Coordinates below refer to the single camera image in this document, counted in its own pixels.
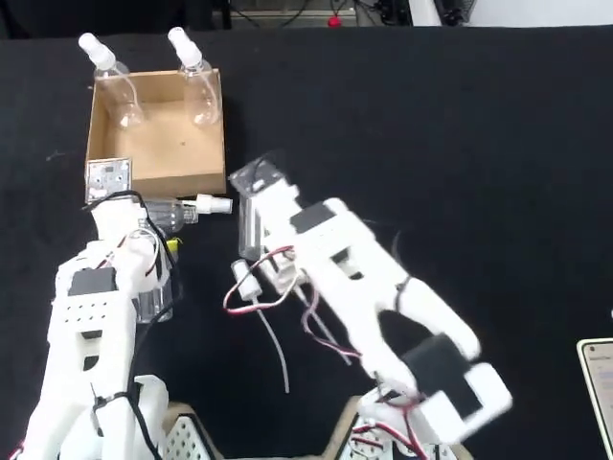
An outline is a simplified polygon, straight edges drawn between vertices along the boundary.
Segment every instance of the plastic bottle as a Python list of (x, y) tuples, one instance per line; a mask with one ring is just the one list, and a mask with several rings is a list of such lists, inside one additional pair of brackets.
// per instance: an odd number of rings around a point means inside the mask
[(216, 123), (220, 104), (215, 85), (216, 74), (211, 64), (202, 58), (202, 53), (182, 28), (171, 29), (169, 40), (182, 63), (185, 108), (190, 121), (197, 127)]
[(145, 202), (149, 217), (169, 237), (186, 223), (197, 223), (198, 212), (194, 206), (184, 205), (178, 199), (155, 199)]
[(104, 105), (111, 120), (122, 128), (140, 125), (145, 116), (136, 87), (128, 77), (127, 67), (92, 34), (81, 35), (79, 46), (96, 66), (94, 79), (102, 90)]
[(151, 199), (145, 204), (149, 217), (167, 237), (186, 223), (198, 223), (200, 214), (232, 213), (232, 199), (211, 195), (198, 195), (194, 200)]

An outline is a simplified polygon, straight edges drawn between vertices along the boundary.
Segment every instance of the black cable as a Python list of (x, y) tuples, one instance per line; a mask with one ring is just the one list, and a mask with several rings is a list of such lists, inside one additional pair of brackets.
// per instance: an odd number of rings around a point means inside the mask
[(302, 7), (300, 7), (300, 9), (298, 11), (296, 11), (296, 14), (294, 14), (293, 16), (291, 16), (289, 19), (287, 19), (284, 23), (282, 23), (279, 28), (282, 29), (283, 27), (287, 27), (289, 24), (291, 24), (292, 22), (294, 22), (296, 19), (298, 19), (300, 17), (300, 15), (305, 12), (305, 10), (307, 9), (308, 4), (310, 3), (310, 0), (305, 0)]
[(376, 23), (376, 21), (373, 19), (373, 17), (371, 16), (370, 12), (376, 12), (377, 9), (375, 7), (373, 7), (372, 5), (367, 5), (366, 3), (360, 1), (360, 0), (353, 0), (353, 3), (355, 4), (355, 9), (357, 10), (357, 8), (361, 8), (362, 11), (364, 11), (366, 13), (366, 16), (369, 18), (369, 20), (371, 21), (371, 23), (374, 26), (377, 26), (378, 24)]
[(334, 14), (335, 16), (338, 16), (338, 13), (341, 12), (341, 10), (345, 7), (345, 5), (347, 5), (347, 2), (348, 0), (343, 0), (341, 4), (338, 6), (338, 8), (335, 10), (334, 0), (329, 0), (329, 8), (332, 10), (332, 14)]
[(134, 412), (134, 417), (136, 417), (136, 422), (138, 422), (138, 426), (141, 428), (141, 432), (143, 433), (143, 439), (145, 439), (145, 444), (151, 452), (151, 455), (153, 455), (153, 458), (155, 460), (162, 460), (160, 452), (157, 451), (157, 447), (153, 444), (153, 441), (151, 441), (151, 437), (149, 436), (149, 432), (147, 430), (147, 422), (145, 422), (145, 417), (143, 417), (143, 412), (141, 412), (141, 408), (134, 401), (132, 396), (127, 396), (126, 399), (127, 402), (130, 404), (130, 407), (132, 407), (132, 412)]
[[(136, 197), (140, 205), (143, 208), (145, 208), (145, 210), (147, 209), (145, 200), (143, 199), (143, 196), (141, 194), (139, 194), (138, 192), (134, 190), (125, 190), (125, 191), (115, 192), (113, 194), (105, 196), (102, 199), (94, 201), (84, 206), (83, 210), (92, 211), (96, 209), (99, 205), (104, 203), (105, 201), (108, 201), (109, 199), (119, 198), (119, 197), (124, 197), (124, 196)], [(130, 407), (132, 408), (132, 411), (134, 412), (134, 417), (136, 417), (136, 421), (138, 422), (138, 425), (143, 433), (143, 439), (145, 440), (145, 444), (147, 445), (149, 451), (153, 455), (153, 458), (155, 460), (162, 460), (162, 457), (157, 451), (157, 448), (151, 441), (151, 436), (149, 435), (149, 432), (147, 429), (147, 423), (145, 422), (143, 413), (141, 412), (141, 409), (139, 408), (138, 403), (136, 403), (134, 399), (135, 394), (136, 394), (136, 392), (134, 391), (136, 389), (136, 381), (134, 380), (134, 377), (135, 377), (134, 374), (136, 372), (136, 357), (138, 356), (139, 352), (143, 348), (143, 344), (145, 343), (145, 340), (148, 336), (149, 331), (151, 330), (151, 327), (154, 324), (158, 323), (160, 321), (160, 318), (162, 318), (162, 316), (168, 313), (170, 309), (183, 298), (183, 284), (181, 283), (181, 280), (179, 278), (178, 266), (176, 265), (176, 262), (174, 261), (172, 253), (170, 252), (169, 246), (166, 243), (166, 238), (162, 234), (162, 231), (159, 229), (159, 227), (153, 222), (153, 220), (151, 220), (151, 217), (149, 216), (148, 211), (147, 211), (146, 221), (148, 225), (151, 227), (151, 230), (153, 230), (153, 233), (155, 233), (157, 238), (160, 240), (160, 243), (162, 243), (162, 245), (164, 246), (164, 252), (166, 253), (166, 256), (170, 263), (170, 282), (172, 282), (172, 278), (175, 278), (177, 280), (176, 286), (177, 286), (178, 292), (177, 292), (177, 295), (174, 297), (174, 299), (170, 303), (168, 303), (165, 307), (163, 307), (160, 311), (158, 311), (151, 318), (151, 320), (149, 321), (149, 323), (146, 325), (145, 329), (143, 330), (141, 336), (139, 337), (137, 344), (134, 347), (134, 353), (132, 354), (132, 360), (130, 362), (130, 368), (128, 371), (127, 391), (125, 393), (119, 393), (118, 395), (125, 396), (128, 403), (130, 404)]]
[[(143, 439), (145, 440), (145, 444), (147, 445), (147, 448), (151, 452), (151, 455), (153, 455), (153, 458), (155, 460), (162, 460), (160, 453), (157, 451), (157, 447), (153, 444), (153, 441), (151, 440), (151, 436), (149, 435), (149, 431), (147, 429), (147, 423), (145, 422), (145, 417), (143, 417), (143, 412), (141, 412), (141, 408), (138, 406), (138, 403), (136, 403), (134, 397), (135, 397), (134, 394), (131, 394), (127, 391), (115, 393), (110, 398), (95, 397), (94, 405), (92, 407), (93, 412), (94, 412), (94, 417), (96, 418), (96, 421), (97, 421), (98, 416), (96, 412), (101, 407), (105, 407), (107, 404), (112, 403), (118, 400), (119, 398), (126, 398), (127, 403), (130, 404), (130, 407), (132, 408), (132, 412), (134, 412), (134, 417), (136, 417), (136, 422), (138, 423), (138, 426), (140, 427), (141, 432), (143, 433)], [(98, 430), (99, 430), (98, 435), (103, 437), (104, 433), (102, 432), (100, 427), (98, 427)]]
[(261, 28), (261, 24), (258, 21), (256, 21), (254, 18), (249, 17), (247, 14), (245, 14), (244, 12), (242, 12), (241, 10), (236, 8), (234, 5), (232, 5), (231, 2), (228, 2), (228, 5), (230, 5), (230, 10), (232, 10), (233, 12), (238, 14), (240, 17), (245, 19), (253, 27), (255, 27), (256, 29), (260, 29)]

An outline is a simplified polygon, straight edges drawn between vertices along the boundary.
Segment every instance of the black fabric surface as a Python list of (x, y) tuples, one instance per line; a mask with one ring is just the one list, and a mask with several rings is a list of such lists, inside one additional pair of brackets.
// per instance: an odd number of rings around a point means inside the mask
[[(222, 72), (228, 173), (267, 150), (316, 201), (344, 199), (474, 328), (514, 408), (479, 459), (604, 458), (575, 344), (611, 334), (613, 29), (202, 34)], [(173, 68), (162, 36), (112, 37), (133, 70)], [(76, 40), (0, 42), (0, 454), (39, 396), (57, 265), (95, 235), (79, 210), (91, 66)], [(323, 450), (371, 383), (309, 341), (297, 302), (229, 318), (236, 217), (181, 238), (189, 299), (140, 372), (190, 403), (228, 457)], [(322, 310), (332, 328), (342, 327)], [(424, 334), (384, 317), (406, 351)]]

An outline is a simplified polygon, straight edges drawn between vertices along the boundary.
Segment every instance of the black wire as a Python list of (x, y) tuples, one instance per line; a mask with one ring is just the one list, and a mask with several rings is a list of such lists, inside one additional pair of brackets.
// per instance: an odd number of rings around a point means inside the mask
[(338, 6), (338, 8), (335, 10), (334, 0), (329, 0), (329, 8), (332, 10), (332, 14), (334, 14), (335, 16), (338, 16), (338, 13), (341, 12), (341, 10), (345, 7), (345, 5), (347, 5), (347, 2), (348, 0), (343, 0), (341, 4)]
[(151, 452), (151, 455), (153, 455), (153, 458), (155, 460), (162, 460), (160, 452), (157, 451), (157, 447), (153, 444), (153, 441), (151, 441), (151, 437), (149, 436), (149, 432), (147, 430), (147, 422), (145, 422), (145, 417), (143, 417), (143, 412), (141, 412), (141, 408), (131, 396), (128, 396), (126, 399), (127, 402), (130, 404), (130, 407), (132, 407), (132, 412), (134, 412), (134, 417), (136, 417), (136, 422), (138, 422), (138, 426), (141, 428), (141, 432), (143, 433), (143, 439), (145, 439), (145, 444)]
[[(143, 196), (141, 194), (139, 194), (138, 192), (134, 190), (125, 190), (125, 191), (115, 192), (113, 194), (105, 196), (102, 199), (94, 201), (84, 206), (83, 210), (92, 211), (96, 209), (99, 205), (104, 203), (105, 201), (108, 201), (109, 199), (119, 198), (119, 197), (124, 197), (124, 196), (135, 196), (138, 199), (141, 206), (145, 208), (145, 210), (147, 209), (145, 200), (143, 199)], [(178, 266), (176, 265), (176, 262), (174, 261), (174, 257), (172, 256), (169, 246), (166, 243), (166, 238), (164, 237), (164, 235), (162, 234), (162, 231), (158, 228), (158, 226), (155, 225), (153, 220), (151, 220), (151, 217), (149, 216), (148, 211), (147, 211), (146, 221), (151, 227), (151, 230), (153, 230), (157, 238), (160, 240), (160, 242), (164, 246), (164, 252), (166, 252), (166, 256), (170, 263), (170, 276), (171, 276), (170, 282), (171, 282), (172, 277), (175, 277), (175, 279), (177, 280), (176, 285), (177, 285), (178, 292), (177, 292), (177, 295), (174, 297), (174, 299), (170, 303), (168, 303), (165, 307), (163, 307), (160, 311), (158, 311), (157, 314), (155, 314), (155, 316), (151, 318), (151, 320), (149, 321), (149, 323), (146, 325), (145, 329), (143, 330), (141, 336), (139, 337), (137, 344), (134, 347), (134, 353), (132, 354), (132, 360), (130, 362), (130, 368), (128, 372), (126, 399), (129, 402), (130, 407), (132, 407), (132, 411), (134, 412), (134, 417), (136, 417), (136, 421), (138, 422), (138, 425), (143, 433), (143, 439), (145, 440), (145, 444), (147, 445), (149, 451), (153, 455), (153, 458), (155, 460), (162, 460), (162, 457), (157, 451), (157, 448), (151, 441), (151, 436), (149, 435), (149, 432), (147, 429), (147, 423), (145, 422), (145, 417), (143, 417), (143, 413), (141, 412), (141, 409), (139, 408), (138, 403), (136, 403), (136, 401), (134, 400), (134, 397), (136, 394), (134, 391), (136, 388), (136, 381), (134, 380), (134, 374), (136, 372), (136, 357), (138, 356), (139, 352), (143, 348), (143, 344), (145, 343), (145, 340), (148, 336), (149, 331), (151, 330), (151, 327), (154, 324), (158, 323), (160, 321), (160, 318), (162, 318), (162, 316), (168, 313), (170, 309), (182, 299), (183, 285), (179, 278)]]
[(230, 5), (230, 10), (232, 10), (233, 12), (235, 12), (236, 14), (238, 14), (240, 17), (242, 17), (243, 19), (245, 19), (247, 22), (249, 22), (253, 27), (255, 27), (256, 29), (260, 29), (261, 28), (261, 24), (256, 21), (254, 18), (249, 17), (247, 14), (245, 14), (244, 12), (242, 12), (241, 10), (239, 10), (238, 8), (236, 8), (234, 5), (232, 5), (232, 3), (228, 2), (228, 5)]
[(373, 19), (373, 17), (371, 16), (371, 14), (369, 13), (369, 12), (376, 12), (377, 9), (375, 7), (373, 7), (372, 5), (367, 5), (366, 3), (360, 0), (353, 0), (353, 3), (355, 4), (356, 10), (357, 10), (357, 7), (360, 7), (366, 13), (366, 16), (369, 18), (369, 20), (374, 26), (378, 25), (376, 21)]
[(303, 6), (300, 7), (300, 9), (298, 11), (296, 11), (296, 14), (294, 14), (293, 16), (291, 16), (289, 19), (287, 19), (284, 23), (282, 23), (279, 28), (282, 29), (283, 27), (287, 27), (289, 24), (291, 24), (292, 22), (294, 22), (296, 19), (298, 19), (300, 17), (300, 15), (305, 12), (305, 10), (307, 9), (308, 4), (310, 3), (310, 0), (305, 0), (303, 3)]

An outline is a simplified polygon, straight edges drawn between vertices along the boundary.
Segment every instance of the cardboard box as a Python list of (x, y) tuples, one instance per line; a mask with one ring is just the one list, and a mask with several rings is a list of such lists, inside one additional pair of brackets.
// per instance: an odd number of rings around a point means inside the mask
[[(221, 108), (217, 70), (212, 79)], [(94, 85), (86, 161), (132, 159), (132, 188), (147, 197), (225, 193), (223, 115), (197, 127), (183, 103), (184, 79), (177, 71), (130, 74), (147, 120), (130, 129), (114, 126)]]

